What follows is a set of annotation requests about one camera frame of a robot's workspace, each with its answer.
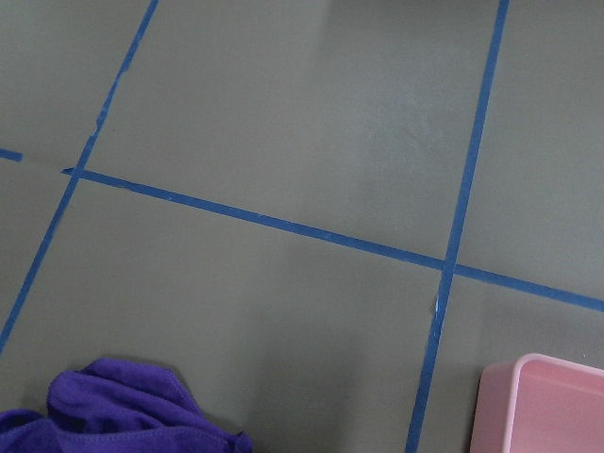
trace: pink container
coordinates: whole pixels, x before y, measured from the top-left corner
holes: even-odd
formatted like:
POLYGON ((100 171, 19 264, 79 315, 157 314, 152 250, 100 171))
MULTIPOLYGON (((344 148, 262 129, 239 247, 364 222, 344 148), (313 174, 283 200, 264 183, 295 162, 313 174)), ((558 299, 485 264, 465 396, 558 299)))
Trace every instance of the pink container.
POLYGON ((487 367, 470 453, 604 452, 604 371, 541 354, 487 367))

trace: pink bin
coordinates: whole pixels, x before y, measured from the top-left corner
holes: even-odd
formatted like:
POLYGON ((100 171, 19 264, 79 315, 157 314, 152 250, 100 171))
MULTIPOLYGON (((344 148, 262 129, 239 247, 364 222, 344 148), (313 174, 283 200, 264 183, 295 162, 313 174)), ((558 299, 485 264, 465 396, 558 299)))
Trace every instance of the pink bin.
POLYGON ((470 453, 604 452, 604 371, 541 354, 487 367, 470 453))

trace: purple towel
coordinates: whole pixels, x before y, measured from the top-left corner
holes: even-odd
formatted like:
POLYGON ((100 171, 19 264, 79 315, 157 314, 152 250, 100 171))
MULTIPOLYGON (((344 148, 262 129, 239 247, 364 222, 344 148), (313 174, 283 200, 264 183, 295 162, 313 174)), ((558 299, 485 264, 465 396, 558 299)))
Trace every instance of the purple towel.
POLYGON ((249 453, 244 434, 208 422, 174 374, 153 365, 101 359, 61 373, 48 417, 0 413, 0 453, 249 453))

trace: gray surface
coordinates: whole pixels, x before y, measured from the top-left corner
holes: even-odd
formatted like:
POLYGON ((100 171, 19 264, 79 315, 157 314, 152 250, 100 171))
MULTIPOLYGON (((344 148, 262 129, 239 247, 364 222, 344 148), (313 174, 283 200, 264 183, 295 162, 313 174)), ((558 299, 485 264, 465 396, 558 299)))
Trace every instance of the gray surface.
POLYGON ((0 159, 0 326, 66 184, 57 172, 0 159))
POLYGON ((495 7, 160 4, 90 168, 443 257, 495 7))
POLYGON ((74 166, 146 0, 3 0, 0 148, 74 166))
POLYGON ((603 22, 512 1, 460 262, 604 297, 603 22))
POLYGON ((0 410, 158 361, 262 452, 396 451, 439 274, 82 181, 2 358, 0 410))
POLYGON ((538 352, 604 368, 604 313, 456 278, 420 452, 467 452, 478 379, 492 363, 538 352))

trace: blue tape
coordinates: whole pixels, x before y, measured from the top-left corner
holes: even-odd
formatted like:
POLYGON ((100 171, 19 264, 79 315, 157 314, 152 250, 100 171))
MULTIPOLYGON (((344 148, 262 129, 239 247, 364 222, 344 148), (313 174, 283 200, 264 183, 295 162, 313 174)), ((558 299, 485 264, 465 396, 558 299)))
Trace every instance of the blue tape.
POLYGON ((21 160, 23 160, 23 154, 0 148, 0 159, 8 159, 14 160, 15 162, 20 162, 21 160))
POLYGON ((502 276, 500 274, 484 271, 475 267, 464 266, 462 264, 455 266, 455 274, 461 277, 472 278, 473 280, 484 281, 485 283, 492 283, 497 286, 521 291, 523 293, 530 293, 548 299, 558 300, 586 309, 604 311, 604 300, 589 297, 587 295, 571 293, 569 291, 557 290, 549 286, 532 283, 520 278, 502 276))
POLYGON ((136 51, 139 47, 139 43, 144 36, 144 32, 146 31, 146 29, 149 25, 149 21, 153 17, 153 13, 155 12, 158 2, 159 2, 159 0, 151 0, 151 2, 149 3, 149 6, 147 7, 147 10, 141 21, 141 24, 139 25, 139 28, 138 28, 136 34, 134 35, 134 39, 132 40, 132 43, 130 44, 128 51, 126 52, 126 56, 124 57, 124 61, 122 62, 122 65, 120 66, 120 69, 119 69, 115 79, 113 80, 113 83, 111 84, 109 93, 107 94, 107 97, 105 99, 105 102, 103 103, 101 111, 99 112, 99 114, 96 118, 96 130, 88 138, 88 140, 86 141, 86 144, 84 145, 84 149, 82 150, 82 153, 80 154, 79 160, 77 161, 77 165, 74 168, 73 172, 71 173, 71 177, 69 179, 69 182, 67 183, 65 192, 63 193, 63 196, 61 197, 61 199, 59 201, 57 210, 55 211, 55 214, 53 215, 53 218, 50 221, 48 229, 46 229, 46 232, 44 233, 44 237, 42 238, 42 242, 40 243, 40 246, 38 247, 38 251, 36 252, 34 260, 32 261, 31 266, 29 267, 29 270, 27 271, 25 280, 23 282, 23 285, 21 286, 21 290, 17 294, 17 298, 16 298, 14 304, 12 305, 12 308, 10 310, 10 314, 8 315, 7 321, 5 322, 4 327, 2 328, 2 333, 0 333, 0 356, 2 355, 2 352, 4 351, 4 348, 7 344, 8 338, 10 337, 10 333, 14 329, 17 319, 19 318, 19 314, 21 313, 25 300, 27 299, 27 295, 29 294, 31 285, 33 284, 33 282, 36 278, 36 275, 38 274, 38 271, 40 270, 40 266, 42 265, 46 252, 48 251, 48 248, 50 247, 50 243, 52 242, 53 237, 55 236, 55 232, 57 231, 57 228, 59 227, 60 219, 63 216, 63 213, 67 209, 67 206, 69 205, 69 202, 72 199, 74 190, 76 189, 76 186, 77 186, 77 182, 81 178, 80 175, 84 171, 84 167, 86 166, 86 163, 88 162, 88 159, 90 158, 92 149, 94 148, 94 144, 96 143, 96 139, 98 138, 98 134, 103 129, 103 125, 105 124, 107 115, 109 114, 109 108, 111 106, 111 102, 113 101, 113 95, 115 94, 115 92, 117 90, 117 87, 120 83, 120 79, 122 78, 122 75, 124 74, 124 72, 127 71, 128 67, 130 66, 130 62, 132 61, 132 59, 134 58, 134 55, 136 54, 136 51))
POLYGON ((489 97, 495 78, 495 67, 497 65, 497 57, 503 38, 503 30, 506 23, 509 3, 509 0, 500 0, 497 15, 495 17, 493 36, 491 38, 491 45, 489 46, 489 54, 484 68, 484 74, 482 75, 480 94, 478 97, 476 114, 474 116, 474 123, 472 125, 472 135, 470 136, 468 153, 463 167, 463 176, 461 178, 457 207, 455 208, 455 215, 453 217, 453 224, 451 226, 451 233, 446 249, 445 264, 443 266, 441 284, 438 292, 437 310, 434 312, 430 325, 426 355, 424 356, 419 386, 415 397, 415 405, 411 414, 405 453, 416 453, 419 448, 422 426, 424 425, 424 418, 426 416, 426 407, 428 406, 430 386, 434 375, 434 367, 436 365, 441 335, 443 333, 443 325, 445 323, 446 308, 451 293, 455 264, 460 251, 463 224, 465 222, 465 214, 470 201, 472 181, 478 162, 478 151, 482 141, 482 131, 486 121, 487 108, 489 107, 489 97))
MULTIPOLYGON (((72 174, 74 169, 65 169, 63 173, 66 175, 72 174)), ((407 250, 401 250, 399 248, 390 247, 388 245, 382 245, 379 243, 371 243, 362 239, 352 238, 343 234, 334 233, 325 229, 316 228, 314 226, 306 226, 297 224, 295 222, 289 222, 287 220, 278 219, 269 215, 260 214, 251 210, 241 210, 228 205, 222 205, 201 198, 195 198, 193 196, 185 195, 182 193, 165 191, 152 186, 144 184, 138 184, 135 182, 126 181, 113 176, 101 175, 96 172, 85 170, 81 172, 80 177, 89 181, 98 182, 111 187, 117 187, 122 189, 128 189, 134 193, 140 193, 143 195, 153 196, 161 200, 171 201, 180 205, 189 206, 192 208, 198 208, 200 210, 207 210, 209 212, 215 212, 217 214, 226 215, 228 217, 234 217, 236 219, 245 220, 254 224, 264 225, 283 231, 289 231, 302 236, 307 236, 328 243, 336 243, 349 248, 355 248, 357 250, 373 253, 375 255, 381 255, 383 257, 392 258, 395 260, 411 262, 413 264, 419 264, 421 266, 429 267, 431 269, 442 270, 443 261, 426 255, 420 255, 418 253, 409 252, 407 250)))

